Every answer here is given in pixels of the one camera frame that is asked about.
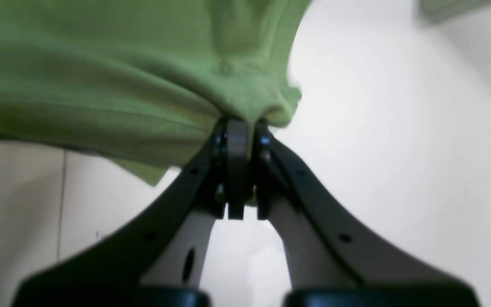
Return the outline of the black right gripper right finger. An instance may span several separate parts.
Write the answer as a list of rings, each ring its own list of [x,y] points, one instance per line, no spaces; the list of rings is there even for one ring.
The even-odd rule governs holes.
[[[257,217],[284,243],[292,292],[285,307],[477,307],[472,288],[377,235],[325,189],[264,122],[228,122],[228,217]]]

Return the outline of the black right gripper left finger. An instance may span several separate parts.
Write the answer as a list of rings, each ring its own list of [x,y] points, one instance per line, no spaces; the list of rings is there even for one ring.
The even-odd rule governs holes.
[[[219,120],[148,208],[112,235],[19,287],[14,307],[209,307],[198,289],[238,120]]]

